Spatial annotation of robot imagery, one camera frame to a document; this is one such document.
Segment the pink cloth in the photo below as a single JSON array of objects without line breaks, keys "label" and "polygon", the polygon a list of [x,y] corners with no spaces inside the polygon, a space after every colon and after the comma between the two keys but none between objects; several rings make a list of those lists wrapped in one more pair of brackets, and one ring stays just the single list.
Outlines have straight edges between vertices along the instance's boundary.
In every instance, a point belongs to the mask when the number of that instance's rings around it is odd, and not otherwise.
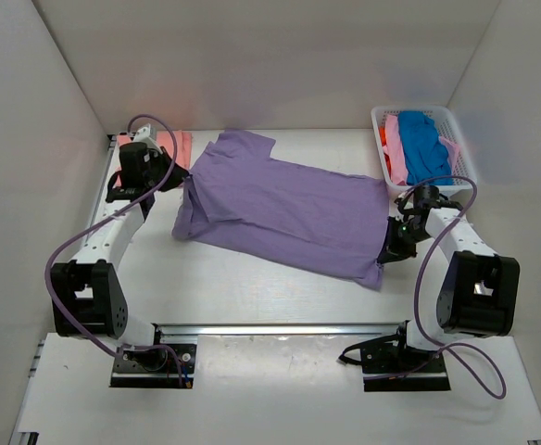
[{"label": "pink cloth", "polygon": [[[390,180],[395,185],[407,185],[409,171],[404,159],[404,148],[398,132],[398,116],[388,114],[385,118],[385,142],[384,153],[390,157]],[[447,149],[447,160],[452,173],[456,168],[459,157],[459,146],[443,136],[439,136],[439,142]]]},{"label": "pink cloth", "polygon": [[398,116],[388,114],[385,118],[384,153],[390,157],[390,180],[395,185],[406,185],[409,171],[404,160],[404,149],[398,133]]},{"label": "pink cloth", "polygon": [[[176,158],[176,163],[186,170],[190,170],[190,157],[193,152],[193,136],[189,132],[181,131],[174,132],[174,136],[176,136],[176,142],[178,143],[178,156]],[[131,138],[129,136],[120,134],[116,136],[116,140],[119,143],[119,146],[131,142]],[[172,156],[174,152],[174,145],[168,132],[157,132],[157,144],[163,146],[170,157]],[[120,185],[120,179],[118,179],[116,185]]]}]

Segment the purple garment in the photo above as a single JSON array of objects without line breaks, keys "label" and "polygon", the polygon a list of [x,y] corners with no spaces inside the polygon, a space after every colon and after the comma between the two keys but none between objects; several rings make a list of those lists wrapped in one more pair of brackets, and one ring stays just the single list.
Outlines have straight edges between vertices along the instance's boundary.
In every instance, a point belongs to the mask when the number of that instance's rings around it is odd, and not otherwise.
[{"label": "purple garment", "polygon": [[237,130],[210,142],[184,182],[172,235],[378,289],[384,180],[271,159],[274,143]]}]

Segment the purple cable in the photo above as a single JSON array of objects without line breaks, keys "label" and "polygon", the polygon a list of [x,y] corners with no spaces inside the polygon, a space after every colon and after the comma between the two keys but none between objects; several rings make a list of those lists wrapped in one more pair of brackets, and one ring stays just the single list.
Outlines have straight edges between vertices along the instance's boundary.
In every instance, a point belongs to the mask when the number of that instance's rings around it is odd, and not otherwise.
[{"label": "purple cable", "polygon": [[[176,141],[176,137],[174,136],[174,132],[165,122],[161,121],[159,118],[157,118],[157,117],[155,117],[155,116],[153,116],[151,114],[138,114],[135,117],[133,117],[129,121],[129,124],[127,125],[127,132],[130,132],[134,122],[137,121],[138,119],[141,119],[141,118],[146,118],[146,119],[150,119],[150,120],[158,122],[170,134],[171,140],[172,140],[172,142],[174,144],[174,151],[173,151],[173,154],[171,156],[170,167],[168,168],[168,171],[164,175],[163,179],[161,181],[159,181],[159,183],[155,187],[150,189],[148,192],[146,192],[141,197],[138,197],[137,199],[135,199],[130,204],[124,206],[122,209],[115,211],[114,213],[107,216],[102,221],[95,223],[91,227],[89,227],[89,228],[83,230],[82,232],[76,234],[74,237],[68,239],[63,244],[58,246],[57,249],[48,258],[48,261],[46,262],[46,267],[44,268],[44,282],[46,283],[46,289],[48,289],[48,294],[50,294],[50,298],[53,300],[53,302],[55,303],[55,306],[57,306],[58,310],[65,316],[65,318],[69,321],[69,323],[71,323],[83,336],[85,336],[88,340],[90,340],[92,343],[94,343],[103,352],[105,352],[109,356],[115,357],[115,358],[121,357],[122,356],[122,351],[121,350],[120,351],[111,350],[98,337],[96,337],[94,334],[89,332],[85,328],[85,326],[83,326],[73,316],[73,314],[70,313],[70,311],[67,309],[67,307],[60,300],[60,298],[58,297],[54,287],[52,286],[52,280],[50,279],[50,269],[52,268],[53,264],[57,260],[58,255],[60,255],[63,250],[65,250],[70,245],[72,245],[76,241],[80,240],[84,236],[89,235],[91,232],[94,232],[97,229],[105,226],[110,221],[112,221],[114,218],[118,218],[120,215],[124,214],[130,208],[132,208],[133,206],[136,206],[137,204],[141,203],[142,201],[144,201],[148,197],[152,197],[157,192],[157,190],[159,190],[166,183],[166,181],[168,181],[168,179],[170,178],[171,171],[172,171],[174,165],[176,164],[176,158],[178,156],[178,143]],[[172,347],[170,347],[168,345],[152,345],[152,346],[138,346],[138,347],[134,347],[134,348],[136,350],[165,350],[168,353],[170,353],[171,356],[173,357],[174,361],[176,362],[176,368],[178,370],[178,381],[180,382],[180,387],[182,387],[182,367],[181,367],[181,364],[180,364],[180,360],[178,359],[178,356],[176,354],[176,351]]]},{"label": "purple cable", "polygon": [[[452,221],[450,224],[448,224],[444,228],[444,230],[442,230],[441,234],[439,234],[439,236],[435,238],[433,244],[429,247],[429,249],[427,250],[427,253],[425,254],[425,258],[423,259],[423,261],[421,263],[421,267],[419,268],[419,273],[417,275],[417,283],[415,284],[414,302],[413,302],[413,311],[414,311],[415,323],[417,324],[417,328],[419,329],[419,332],[421,333],[421,335],[423,337],[425,337],[428,341],[431,341],[434,345],[440,347],[439,350],[435,353],[434,357],[437,357],[441,352],[443,352],[444,350],[447,350],[450,354],[452,354],[454,356],[454,358],[456,360],[458,360],[462,364],[462,366],[464,366],[466,368],[466,370],[472,375],[472,377],[474,377],[474,379],[486,391],[487,394],[489,394],[494,399],[502,400],[502,399],[505,399],[505,396],[507,396],[507,393],[508,393],[507,384],[505,382],[505,378],[503,377],[503,374],[501,374],[501,371],[499,370],[499,367],[497,366],[497,364],[493,361],[493,359],[486,352],[484,352],[480,348],[477,348],[476,346],[473,346],[473,345],[471,345],[469,343],[456,342],[456,343],[450,343],[450,344],[446,345],[446,344],[442,343],[441,341],[430,337],[429,334],[427,334],[425,332],[424,328],[422,327],[421,317],[419,315],[419,295],[421,293],[421,282],[422,282],[422,278],[423,278],[423,276],[425,274],[425,270],[427,269],[427,263],[429,262],[429,259],[431,259],[431,257],[433,256],[433,254],[435,252],[435,249],[437,248],[437,246],[439,246],[439,243],[441,243],[441,241],[444,239],[444,237],[459,223],[460,218],[462,218],[466,214],[468,209],[474,203],[474,200],[476,199],[476,194],[478,192],[478,188],[476,187],[476,183],[472,179],[464,177],[464,176],[457,176],[457,175],[452,174],[452,175],[446,175],[446,176],[437,176],[435,178],[431,178],[431,179],[427,179],[425,181],[421,181],[420,183],[415,184],[414,186],[412,186],[407,191],[404,198],[409,197],[410,194],[412,194],[417,187],[419,187],[421,185],[424,185],[424,184],[428,184],[431,181],[435,181],[437,179],[460,179],[462,181],[466,181],[467,183],[469,183],[472,186],[472,195],[471,195],[471,198],[469,199],[468,203],[464,207],[464,209],[462,209],[459,212],[458,217],[456,217],[454,219],[454,221]],[[483,381],[483,379],[480,376],[478,376],[478,374],[476,374],[474,369],[472,369],[472,367],[469,364],[467,364],[452,349],[452,348],[456,348],[456,347],[463,347],[463,348],[469,348],[471,350],[475,350],[476,352],[481,354],[489,363],[491,363],[491,366],[493,366],[493,369],[495,369],[495,372],[497,373],[497,375],[499,377],[499,381],[501,382],[501,388],[502,388],[501,389],[501,394],[494,393],[486,385],[486,383]],[[412,373],[415,373],[415,372],[419,371],[423,366],[426,366],[427,363],[429,363],[429,361],[427,361],[425,363],[422,363],[419,366],[417,366],[416,368],[413,368],[410,371],[406,371],[404,373],[389,374],[389,375],[375,375],[375,376],[372,376],[372,377],[365,377],[365,379],[366,380],[380,380],[380,379],[385,379],[385,378],[390,379],[390,378],[406,377],[407,375],[410,375]]]}]

